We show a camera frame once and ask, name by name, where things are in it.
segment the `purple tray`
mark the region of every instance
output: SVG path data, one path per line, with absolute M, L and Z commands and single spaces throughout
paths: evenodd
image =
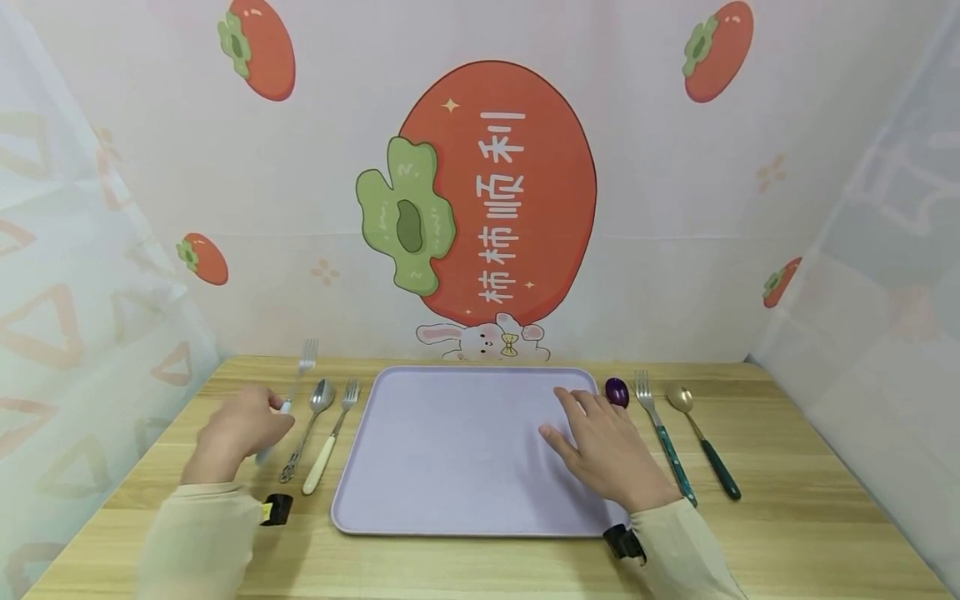
M 340 531 L 377 536 L 598 538 L 629 520 L 537 432 L 569 436 L 555 386 L 579 369 L 391 367 L 373 382 L 333 498 Z

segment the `wood grain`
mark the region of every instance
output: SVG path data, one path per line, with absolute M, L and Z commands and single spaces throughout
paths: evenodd
M 367 394 L 375 376 L 398 362 L 319 361 L 295 400 L 298 422 L 291 435 L 262 469 L 252 461 L 243 466 L 240 478 L 251 482 L 255 497 L 286 492 L 295 500 L 286 526 L 259 532 L 240 598 L 643 597 L 636 576 L 616 563 L 600 540 L 374 539 L 351 538 L 334 529 L 328 518 L 330 502 Z M 601 385 L 610 376 L 629 379 L 637 367 L 579 366 Z M 753 600 L 950 598 L 763 369 L 747 364 L 644 367 L 700 512 Z M 248 381 L 285 394 L 295 372 L 296 360 L 291 358 L 227 360 L 46 571 L 28 600 L 131 597 L 142 541 L 157 507 L 176 487 L 207 417 L 221 399 Z M 363 391 L 347 416 L 318 490 L 304 497 L 303 478 L 339 411 L 327 411 L 318 419 L 298 476 L 286 485 L 277 478 L 306 425 L 307 398 L 322 376 L 332 379 L 338 390 L 357 376 Z M 740 502 L 724 495 L 684 416 L 664 399 L 666 385 L 674 381 L 694 394 L 694 415 L 742 489 Z M 630 411 L 666 468 L 650 420 L 635 402 Z

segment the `silver fork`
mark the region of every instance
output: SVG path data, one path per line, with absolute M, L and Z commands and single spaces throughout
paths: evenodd
M 663 452 L 666 454 L 670 468 L 673 470 L 674 477 L 677 478 L 677 484 L 680 486 L 680 493 L 690 501 L 693 506 L 697 505 L 697 497 L 693 495 L 693 487 L 690 486 L 690 480 L 686 478 L 684 467 L 680 464 L 680 458 L 677 456 L 677 450 L 673 448 L 670 436 L 666 433 L 666 427 L 657 414 L 657 407 L 654 406 L 654 395 L 650 392 L 650 378 L 646 370 L 634 371 L 634 383 L 636 385 L 636 400 L 640 403 L 650 419 L 654 422 L 657 429 L 657 437 L 660 438 L 660 445 L 663 446 Z
M 303 374 L 317 366 L 317 349 L 319 347 L 320 340 L 317 338 L 307 338 L 306 341 L 303 342 L 303 353 L 300 355 L 297 378 L 294 379 L 294 384 L 290 387 L 290 393 L 287 394 L 287 399 L 283 401 L 283 406 L 280 407 L 281 414 L 286 415 L 290 413 L 290 408 L 294 402 L 294 395 L 297 393 L 297 388 L 300 386 L 300 380 L 303 379 Z M 272 450 L 272 448 L 257 452 L 255 460 L 258 465 L 263 465 L 263 462 L 267 460 L 267 455 L 270 454 L 270 450 Z
M 344 390 L 344 399 L 340 402 L 343 410 L 340 412 L 340 418 L 337 419 L 337 424 L 333 427 L 333 433 L 326 439 L 324 449 L 320 451 L 317 462 L 313 464 L 310 473 L 306 476 L 306 481 L 303 482 L 303 495 L 310 495 L 317 489 L 317 484 L 320 483 L 320 478 L 324 475 L 326 463 L 330 460 L 330 453 L 333 452 L 333 444 L 337 441 L 337 434 L 340 433 L 340 426 L 344 424 L 344 417 L 347 416 L 347 411 L 357 403 L 359 397 L 360 382 L 354 377 L 347 382 L 347 388 Z

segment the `yellow bow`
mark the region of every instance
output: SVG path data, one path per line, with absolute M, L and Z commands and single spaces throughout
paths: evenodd
M 500 339 L 503 340 L 503 343 L 507 346 L 504 349 L 500 350 L 500 353 L 504 356 L 516 356 L 516 350 L 514 349 L 514 344 L 516 340 L 519 340 L 519 336 L 514 333 L 504 333 L 500 336 Z

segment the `white handle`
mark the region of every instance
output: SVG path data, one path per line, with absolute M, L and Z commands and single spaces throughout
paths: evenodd
M 333 443 L 336 441 L 336 436 L 330 436 L 326 439 L 324 449 L 320 451 L 320 456 L 317 457 L 317 462 L 313 464 L 313 468 L 310 469 L 310 474 L 306 476 L 306 481 L 303 482 L 303 495 L 310 495 L 314 490 L 317 489 L 317 484 L 320 483 L 320 477 L 324 474 L 326 462 L 330 460 L 330 452 L 333 451 Z
M 280 414 L 281 414 L 281 415 L 289 415 L 289 414 L 290 414 L 290 406 L 291 406 L 292 404 L 293 404 L 293 402 L 291 402 L 289 399 L 284 400 L 283 406 L 280 407 Z M 260 450 L 259 452 L 256 453 L 256 458 L 254 459 L 254 461 L 256 462 L 256 465 L 257 465 L 258 467 L 261 466 L 261 465 L 263 465 L 263 462 L 267 460 L 267 455 L 270 454 L 270 451 L 271 451 L 272 449 L 274 449 L 274 447 L 273 447 L 273 446 L 270 446 L 270 447 L 267 448 L 266 450 Z

